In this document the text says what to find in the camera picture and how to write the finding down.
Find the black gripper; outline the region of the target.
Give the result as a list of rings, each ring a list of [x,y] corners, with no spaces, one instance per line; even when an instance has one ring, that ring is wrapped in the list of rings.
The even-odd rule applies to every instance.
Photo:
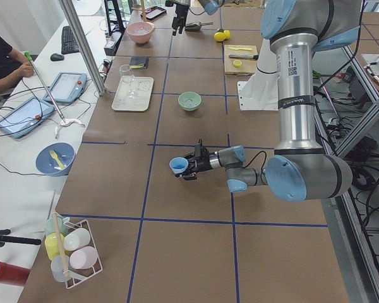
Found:
[[[173,36],[176,36],[177,29],[179,29],[179,34],[183,33],[186,18],[188,15],[188,5],[186,4],[177,4],[175,9],[175,17],[173,18]]]
[[[197,172],[212,170],[212,166],[210,165],[210,153],[205,158],[198,158],[195,152],[192,152],[186,154],[184,158],[187,159],[189,163],[189,169],[176,173],[176,177],[182,177],[186,181],[192,181],[197,179]]]

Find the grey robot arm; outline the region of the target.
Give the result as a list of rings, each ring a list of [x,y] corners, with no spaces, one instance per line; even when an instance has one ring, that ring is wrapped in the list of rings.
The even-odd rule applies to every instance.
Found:
[[[212,15],[221,6],[225,4],[233,3],[233,1],[200,0],[199,3],[201,4],[202,8],[208,15]],[[179,32],[179,34],[182,34],[184,27],[186,25],[186,19],[187,19],[188,11],[191,6],[191,1],[185,1],[185,0],[166,1],[165,5],[167,7],[173,7],[174,5],[176,6],[176,9],[175,9],[176,15],[172,21],[172,29],[173,29],[172,35],[175,36],[177,32]]]
[[[352,184],[343,159],[326,155],[315,139],[314,52],[338,49],[359,35],[361,1],[270,1],[260,32],[275,54],[280,142],[266,165],[245,167],[242,146],[210,152],[197,144],[192,153],[170,161],[176,177],[194,180],[199,172],[222,167],[232,193],[268,186],[284,201],[333,198]]]

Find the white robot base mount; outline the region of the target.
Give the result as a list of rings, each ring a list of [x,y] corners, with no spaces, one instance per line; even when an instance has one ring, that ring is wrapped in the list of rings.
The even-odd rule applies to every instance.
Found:
[[[240,110],[278,110],[276,58],[263,39],[254,75],[238,82]]]

